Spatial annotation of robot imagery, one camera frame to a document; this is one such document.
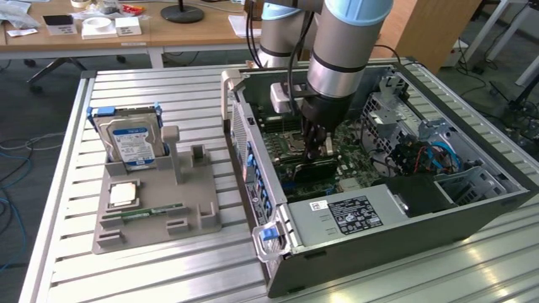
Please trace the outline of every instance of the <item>motherboard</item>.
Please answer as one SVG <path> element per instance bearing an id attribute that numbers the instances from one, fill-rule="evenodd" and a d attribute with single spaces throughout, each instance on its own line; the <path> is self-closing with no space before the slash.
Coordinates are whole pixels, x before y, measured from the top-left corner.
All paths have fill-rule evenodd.
<path id="1" fill-rule="evenodd" d="M 359 125 L 345 121 L 335 130 L 333 150 L 314 163 L 303 163 L 303 137 L 293 123 L 271 128 L 262 136 L 289 202 L 319 198 L 370 187 L 381 173 L 361 146 Z"/>

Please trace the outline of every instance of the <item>gray plastic holder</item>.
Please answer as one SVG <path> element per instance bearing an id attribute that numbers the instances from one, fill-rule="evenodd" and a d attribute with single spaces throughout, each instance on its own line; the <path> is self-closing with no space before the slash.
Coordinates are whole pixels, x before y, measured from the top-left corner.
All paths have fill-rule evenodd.
<path id="1" fill-rule="evenodd" d="M 177 126 L 166 126 L 162 137 L 171 152 L 157 158 L 157 168 L 129 172 L 123 162 L 106 164 L 95 254 L 210 234 L 222 228 L 210 153 L 205 145 L 178 152 Z M 135 183 L 137 200 L 113 207 L 111 188 L 122 183 Z"/>

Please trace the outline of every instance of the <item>slotted aluminum surface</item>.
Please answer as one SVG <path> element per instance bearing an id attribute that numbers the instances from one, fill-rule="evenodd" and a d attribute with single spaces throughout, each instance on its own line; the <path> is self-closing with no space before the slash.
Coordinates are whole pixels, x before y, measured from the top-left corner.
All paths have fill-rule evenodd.
<path id="1" fill-rule="evenodd" d="M 221 128 L 221 72 L 242 66 L 159 71 L 105 71 L 82 84 L 81 110 L 74 110 L 74 144 L 57 173 L 55 215 L 46 213 L 22 302 L 493 302 L 539 298 L 539 204 L 530 201 L 499 217 L 466 241 L 411 256 L 310 288 L 289 297 L 266 297 L 265 277 L 251 243 L 246 214 Z M 457 100 L 427 71 L 409 66 L 441 99 L 535 180 L 538 164 L 499 131 Z M 105 171 L 105 148 L 86 122 L 94 107 L 163 107 L 166 125 L 178 125 L 186 150 L 203 143 L 211 161 L 223 216 L 217 234 L 126 251 L 91 253 L 93 230 Z M 410 102 L 427 118 L 435 113 L 422 96 Z"/>

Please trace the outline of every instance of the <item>red cable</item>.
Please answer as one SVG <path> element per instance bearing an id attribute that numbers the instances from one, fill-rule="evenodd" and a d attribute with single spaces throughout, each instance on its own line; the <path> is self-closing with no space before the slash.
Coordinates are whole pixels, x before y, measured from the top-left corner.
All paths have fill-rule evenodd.
<path id="1" fill-rule="evenodd" d="M 422 158 L 422 152 L 425 151 L 426 147 L 423 146 L 419 149 L 419 153 L 418 153 L 418 159 L 415 160 L 415 168 L 414 168 L 414 172 L 418 172 L 418 166 L 419 166 L 419 159 Z"/>

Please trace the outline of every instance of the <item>table leg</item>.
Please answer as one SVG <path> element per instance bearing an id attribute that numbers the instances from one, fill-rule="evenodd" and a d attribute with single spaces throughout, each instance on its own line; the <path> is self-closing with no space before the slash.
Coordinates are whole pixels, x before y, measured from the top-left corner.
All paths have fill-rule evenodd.
<path id="1" fill-rule="evenodd" d="M 495 12 L 493 13 L 493 15 L 489 18 L 486 25 L 481 29 L 478 37 L 474 39 L 474 42 L 471 43 L 471 45 L 465 53 L 466 61 L 470 61 L 470 58 L 473 57 L 485 38 L 487 37 L 487 34 L 489 34 L 490 30 L 493 29 L 499 17 L 502 16 L 502 13 L 507 8 L 509 3 L 510 3 L 510 0 L 502 0 L 502 2 L 499 3 Z"/>
<path id="2" fill-rule="evenodd" d="M 525 20 L 529 17 L 530 12 L 533 10 L 534 9 L 530 6 L 527 6 L 525 8 L 521 15 L 517 17 L 515 21 L 513 22 L 511 27 L 507 29 L 507 32 L 505 33 L 502 39 L 499 39 L 499 42 L 498 42 L 495 48 L 490 51 L 489 56 L 487 56 L 487 60 L 494 61 L 497 59 L 497 56 L 498 56 L 499 52 L 502 51 L 503 47 L 506 46 L 509 40 L 513 37 L 513 34 L 519 29 L 519 27 L 522 25 L 522 22 L 525 22 Z"/>
<path id="3" fill-rule="evenodd" d="M 163 65 L 163 47 L 149 47 L 150 61 L 153 62 L 153 68 L 165 68 Z"/>
<path id="4" fill-rule="evenodd" d="M 527 70 L 522 73 L 521 78 L 517 80 L 517 85 L 527 86 L 530 84 L 531 78 L 539 73 L 539 56 L 537 57 L 534 63 L 530 64 Z"/>

